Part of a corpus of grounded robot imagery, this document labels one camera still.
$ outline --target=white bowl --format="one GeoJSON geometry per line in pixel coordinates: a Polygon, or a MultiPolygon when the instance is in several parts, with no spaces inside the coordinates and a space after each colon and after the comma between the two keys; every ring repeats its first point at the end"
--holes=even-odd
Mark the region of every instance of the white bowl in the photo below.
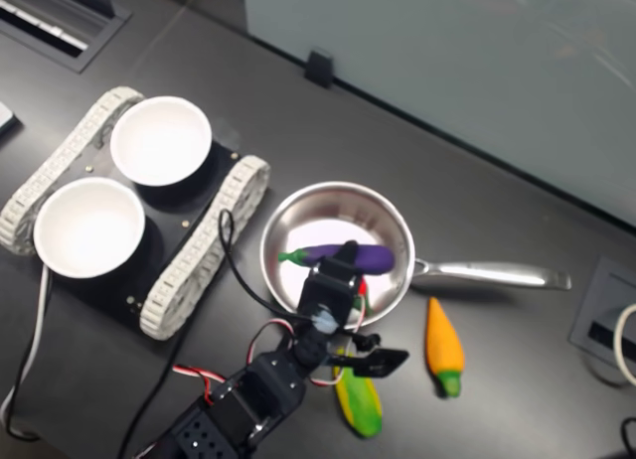
{"type": "Polygon", "coordinates": [[[105,178],[73,181],[44,203],[33,232],[36,251],[54,272],[92,278],[114,270],[135,251],[146,217],[139,198],[105,178]]]}
{"type": "Polygon", "coordinates": [[[115,124],[110,153],[129,180],[144,186],[183,181],[212,147],[205,113],[187,99],[158,96],[134,105],[115,124]]]}

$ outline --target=dark gray table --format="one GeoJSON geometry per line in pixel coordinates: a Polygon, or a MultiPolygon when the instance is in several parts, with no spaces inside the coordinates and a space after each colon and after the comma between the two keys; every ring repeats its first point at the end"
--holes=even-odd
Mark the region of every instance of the dark gray table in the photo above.
{"type": "MultiPolygon", "coordinates": [[[[566,338],[598,256],[636,269],[636,238],[340,89],[308,83],[298,67],[198,14],[178,14],[170,0],[119,1],[135,15],[82,75],[0,37],[0,95],[25,122],[0,141],[0,203],[102,92],[127,83],[146,95],[188,97],[234,131],[241,152],[271,164],[271,190],[238,244],[239,267],[261,293],[264,222],[284,197],[325,180],[365,184],[393,200],[423,258],[524,261],[573,278],[568,293],[427,289],[442,299],[465,347],[464,390],[452,401],[433,394],[422,354],[425,292],[410,291],[368,329],[411,352],[377,382],[383,433],[357,439],[333,392],[310,388],[257,457],[599,459],[621,449],[618,424],[635,412],[635,392],[594,379],[566,338]]],[[[0,250],[1,391],[32,329],[38,277],[35,259],[0,250]]],[[[204,302],[179,361],[229,374],[268,314],[229,273],[204,302]]],[[[18,417],[72,458],[112,458],[167,347],[57,292],[18,417]]],[[[133,445],[152,440],[199,392],[198,382],[170,376],[133,445]]]]}

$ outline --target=toy vegetable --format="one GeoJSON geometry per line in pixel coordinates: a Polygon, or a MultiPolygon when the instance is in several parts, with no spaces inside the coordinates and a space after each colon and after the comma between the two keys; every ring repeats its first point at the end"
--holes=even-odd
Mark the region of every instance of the toy vegetable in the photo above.
{"type": "MultiPolygon", "coordinates": [[[[343,349],[338,351],[340,355],[343,352],[343,349]]],[[[335,367],[334,378],[339,372],[340,368],[335,367]]],[[[382,405],[369,378],[356,377],[351,368],[345,368],[335,390],[345,419],[358,434],[372,437],[382,430],[382,405]]]]}
{"type": "MultiPolygon", "coordinates": [[[[290,260],[303,267],[313,267],[322,257],[334,255],[342,245],[314,245],[294,250],[293,252],[282,252],[278,255],[278,261],[290,260]]],[[[394,268],[396,258],[394,253],[383,245],[358,245],[356,255],[356,267],[363,273],[371,275],[382,275],[394,268]]]]}
{"type": "Polygon", "coordinates": [[[456,397],[461,390],[464,352],[455,329],[435,297],[428,300],[426,325],[426,362],[441,382],[447,395],[456,397]]]}

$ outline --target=white cable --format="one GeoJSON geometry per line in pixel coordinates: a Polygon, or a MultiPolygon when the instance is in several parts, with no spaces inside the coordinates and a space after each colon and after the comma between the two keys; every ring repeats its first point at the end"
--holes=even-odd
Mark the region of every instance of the white cable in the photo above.
{"type": "Polygon", "coordinates": [[[215,382],[226,382],[226,379],[223,378],[221,375],[217,375],[216,373],[208,372],[206,370],[201,370],[199,368],[181,368],[175,365],[174,367],[172,367],[172,371],[180,375],[185,375],[186,377],[206,377],[210,380],[214,380],[215,382]]]}
{"type": "MultiPolygon", "coordinates": [[[[366,305],[365,298],[362,298],[360,303],[362,305],[360,307],[361,308],[360,317],[358,318],[358,323],[356,324],[356,328],[354,328],[354,333],[358,333],[358,330],[360,330],[360,327],[362,326],[362,322],[365,320],[365,314],[367,313],[367,305],[366,305]]],[[[351,343],[352,341],[350,338],[349,342],[347,342],[347,348],[345,349],[346,357],[349,356],[349,349],[351,348],[351,343]]],[[[333,380],[316,380],[313,378],[310,378],[309,380],[317,386],[335,386],[336,384],[340,382],[344,373],[345,373],[345,369],[341,368],[340,371],[338,372],[338,375],[333,380]]]]}
{"type": "Polygon", "coordinates": [[[616,322],[616,328],[614,329],[614,357],[616,358],[616,365],[621,371],[623,376],[627,380],[636,386],[636,377],[629,371],[627,364],[625,363],[625,357],[623,357],[623,331],[625,330],[625,324],[627,319],[636,312],[636,303],[630,305],[622,311],[616,322]]]}
{"type": "MultiPolygon", "coordinates": [[[[20,384],[24,381],[24,379],[29,374],[31,370],[31,366],[36,359],[36,355],[38,354],[38,349],[40,348],[40,340],[42,339],[42,330],[44,326],[44,312],[47,306],[47,296],[48,296],[48,284],[49,284],[49,268],[44,265],[42,267],[42,279],[40,280],[40,295],[38,296],[38,313],[36,314],[36,328],[33,334],[33,343],[31,344],[31,351],[29,352],[29,358],[27,359],[27,363],[25,363],[25,367],[22,370],[22,377],[20,378],[20,384]]],[[[7,424],[7,408],[9,407],[9,402],[11,402],[11,398],[13,397],[13,391],[15,387],[12,387],[2,402],[2,406],[0,406],[0,421],[2,421],[2,426],[6,427],[7,424]]],[[[11,432],[14,434],[21,436],[25,439],[29,439],[33,437],[32,434],[20,431],[18,429],[12,428],[11,432]]]]}
{"type": "MultiPolygon", "coordinates": [[[[287,331],[289,333],[291,333],[292,337],[294,336],[294,328],[291,326],[291,324],[287,320],[282,319],[282,318],[272,318],[267,323],[265,323],[262,327],[260,327],[260,330],[258,330],[258,333],[256,333],[256,336],[251,340],[251,343],[249,344],[249,348],[247,349],[247,360],[246,360],[246,363],[248,365],[253,360],[254,348],[256,347],[256,341],[258,340],[258,337],[260,337],[262,332],[265,330],[265,327],[268,327],[269,325],[280,325],[280,326],[286,328],[287,331]]],[[[288,348],[291,348],[292,345],[293,345],[293,340],[289,339],[288,348]]]]}

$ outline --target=purple eggplant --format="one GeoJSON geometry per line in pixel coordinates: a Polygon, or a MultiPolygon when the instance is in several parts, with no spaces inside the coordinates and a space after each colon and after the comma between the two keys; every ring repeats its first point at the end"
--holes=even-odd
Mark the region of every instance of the purple eggplant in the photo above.
{"type": "MultiPolygon", "coordinates": [[[[342,245],[314,245],[303,247],[289,253],[280,253],[278,261],[290,260],[303,267],[313,267],[322,257],[334,255],[342,245]]],[[[358,245],[355,265],[363,273],[382,275],[391,271],[396,264],[396,257],[388,247],[383,245],[358,245]]]]}

